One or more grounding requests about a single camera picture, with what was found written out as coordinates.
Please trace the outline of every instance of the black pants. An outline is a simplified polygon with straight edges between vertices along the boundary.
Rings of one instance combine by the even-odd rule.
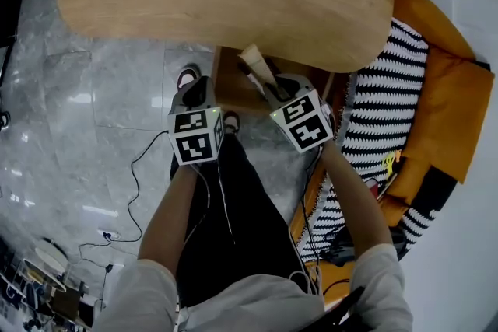
[[[171,176],[176,169],[172,166]],[[209,185],[211,204],[208,210],[205,183],[199,177],[186,236],[206,216],[187,241],[178,264],[181,307],[204,302],[250,275],[288,278],[303,270],[286,222],[234,135],[225,136],[218,162],[202,164],[201,173]],[[293,281],[307,292],[303,275],[293,276]]]

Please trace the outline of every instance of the person's left arm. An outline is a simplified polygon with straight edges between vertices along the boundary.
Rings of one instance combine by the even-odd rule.
[[[197,173],[180,166],[143,236],[139,258],[117,280],[97,332],[167,332],[176,322],[175,274],[184,247]]]

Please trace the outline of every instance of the white t-shirt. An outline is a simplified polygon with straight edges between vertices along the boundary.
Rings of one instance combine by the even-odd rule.
[[[403,299],[404,278],[396,250],[378,245],[356,262],[351,291],[365,288],[352,311],[377,332],[411,331],[412,314]],[[127,266],[107,308],[96,319],[95,332],[171,332],[176,323],[177,288],[171,273],[150,260]],[[324,314],[324,303],[294,282],[272,275],[253,275],[217,296],[182,309],[178,330],[192,332],[291,332]]]

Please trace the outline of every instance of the tile floor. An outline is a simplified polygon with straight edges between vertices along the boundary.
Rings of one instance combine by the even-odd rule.
[[[12,125],[0,134],[0,235],[29,256],[33,240],[54,239],[71,262],[78,245],[102,243],[97,229],[122,239],[139,232],[127,213],[135,195],[130,162],[167,128],[181,67],[211,72],[212,48],[170,40],[82,37],[61,19],[56,0],[23,0],[19,37],[1,88]],[[241,115],[249,159],[283,217],[292,218],[305,156],[267,118]],[[145,228],[167,188],[172,150],[162,136],[136,174],[142,193],[132,213]],[[83,248],[102,265],[127,264],[137,243]],[[81,262],[71,279],[100,295],[103,270]]]

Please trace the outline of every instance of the white wall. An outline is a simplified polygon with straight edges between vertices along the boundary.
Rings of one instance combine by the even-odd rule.
[[[498,0],[433,1],[496,73]],[[479,332],[498,311],[497,137],[495,88],[465,185],[402,261],[415,331]]]

